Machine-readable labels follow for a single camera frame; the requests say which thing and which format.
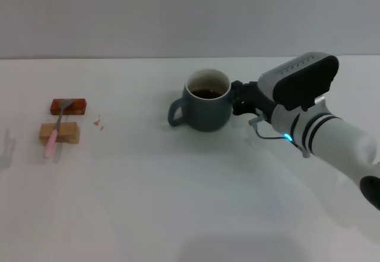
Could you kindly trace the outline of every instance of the white table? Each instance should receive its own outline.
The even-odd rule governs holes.
[[[193,71],[249,81],[288,59],[0,61],[0,260],[378,262],[380,212],[332,167],[249,115],[211,134],[166,122]],[[380,143],[380,56],[339,59],[328,107]],[[80,143],[46,160],[39,127],[65,97],[87,99],[64,118]]]

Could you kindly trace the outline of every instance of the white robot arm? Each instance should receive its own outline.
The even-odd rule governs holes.
[[[311,52],[264,73],[257,82],[235,81],[233,113],[258,115],[249,122],[258,136],[257,123],[267,121],[282,135],[276,138],[288,139],[304,157],[313,154],[346,174],[380,210],[375,139],[331,114],[325,104],[323,94],[338,66],[336,57]]]

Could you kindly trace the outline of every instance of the wooden block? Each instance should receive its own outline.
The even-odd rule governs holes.
[[[48,143],[50,134],[54,129],[55,124],[42,124],[40,128],[39,138],[42,145]],[[58,136],[56,142],[67,142],[70,144],[79,143],[80,129],[76,122],[61,122],[59,127]]]
[[[52,115],[59,115],[61,109],[59,103],[64,99],[53,99],[50,113]],[[64,115],[83,115],[86,111],[87,102],[85,99],[72,99],[73,103],[64,110]]]

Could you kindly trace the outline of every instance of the gray ceramic mug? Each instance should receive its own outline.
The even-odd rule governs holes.
[[[175,119],[179,108],[182,116]],[[231,83],[228,77],[220,71],[206,69],[189,77],[182,97],[170,106],[167,121],[173,127],[188,124],[196,130],[210,132],[224,126],[231,112]]]

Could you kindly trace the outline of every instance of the dark liquid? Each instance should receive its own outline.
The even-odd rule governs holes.
[[[191,92],[194,96],[200,97],[202,99],[216,99],[220,97],[221,94],[213,90],[195,90]]]

